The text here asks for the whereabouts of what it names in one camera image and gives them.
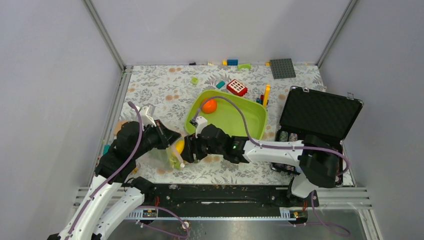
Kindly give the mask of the orange toy fruit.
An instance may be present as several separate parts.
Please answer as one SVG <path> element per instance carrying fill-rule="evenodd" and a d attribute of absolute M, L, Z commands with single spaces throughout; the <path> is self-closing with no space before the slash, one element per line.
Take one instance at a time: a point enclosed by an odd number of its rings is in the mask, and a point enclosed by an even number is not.
<path fill-rule="evenodd" d="M 211 99 L 211 100 L 204 99 L 201 104 L 202 104 L 201 111 L 204 114 L 212 114 L 218 108 L 218 103 L 215 99 Z"/>

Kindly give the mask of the clear zip top bag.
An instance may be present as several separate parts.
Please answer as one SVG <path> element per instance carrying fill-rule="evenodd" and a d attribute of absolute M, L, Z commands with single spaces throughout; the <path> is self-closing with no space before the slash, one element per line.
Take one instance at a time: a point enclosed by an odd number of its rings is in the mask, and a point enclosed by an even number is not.
<path fill-rule="evenodd" d="M 153 150 L 151 150 L 147 154 L 148 162 L 151 165 L 153 165 L 154 167 L 162 168 L 162 169 L 165 169 L 165 170 L 176 169 L 176 168 L 171 168 L 170 162 L 168 160 L 168 151 L 169 150 L 176 150 L 175 149 L 176 143 L 174 143 L 172 146 L 170 146 L 166 149 L 156 149 L 156 148 L 154 148 Z"/>

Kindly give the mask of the white green toy leek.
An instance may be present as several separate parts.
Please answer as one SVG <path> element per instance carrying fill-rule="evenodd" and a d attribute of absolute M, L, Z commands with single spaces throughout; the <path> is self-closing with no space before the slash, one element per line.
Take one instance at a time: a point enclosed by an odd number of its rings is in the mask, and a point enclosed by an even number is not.
<path fill-rule="evenodd" d="M 178 151 L 170 149 L 168 152 L 168 161 L 170 167 L 173 169 L 182 169 L 185 167 L 184 161 Z"/>

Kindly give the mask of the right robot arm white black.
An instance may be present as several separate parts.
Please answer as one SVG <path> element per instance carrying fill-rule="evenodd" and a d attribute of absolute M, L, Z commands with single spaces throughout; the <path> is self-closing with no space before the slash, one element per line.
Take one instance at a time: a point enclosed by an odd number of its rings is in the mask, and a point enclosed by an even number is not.
<path fill-rule="evenodd" d="M 181 158 L 194 163 L 208 155 L 220 155 L 233 164 L 270 162 L 300 169 L 287 191 L 287 201 L 301 205 L 318 188 L 336 186 L 338 152 L 314 135 L 304 140 L 278 142 L 263 141 L 247 136 L 230 136 L 209 124 L 201 131 L 187 135 L 177 152 Z"/>

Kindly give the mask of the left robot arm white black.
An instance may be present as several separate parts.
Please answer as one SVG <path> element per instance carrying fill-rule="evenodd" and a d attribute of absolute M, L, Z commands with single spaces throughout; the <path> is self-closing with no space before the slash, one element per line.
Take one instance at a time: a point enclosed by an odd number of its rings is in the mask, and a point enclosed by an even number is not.
<path fill-rule="evenodd" d="M 135 169 L 136 160 L 153 149 L 164 150 L 182 135 L 170 130 L 160 120 L 140 127 L 137 121 L 122 124 L 116 139 L 99 160 L 89 190 L 69 223 L 50 240 L 106 240 L 119 224 L 140 205 L 155 200 L 154 184 L 137 177 L 129 192 L 107 208 L 114 193 Z"/>

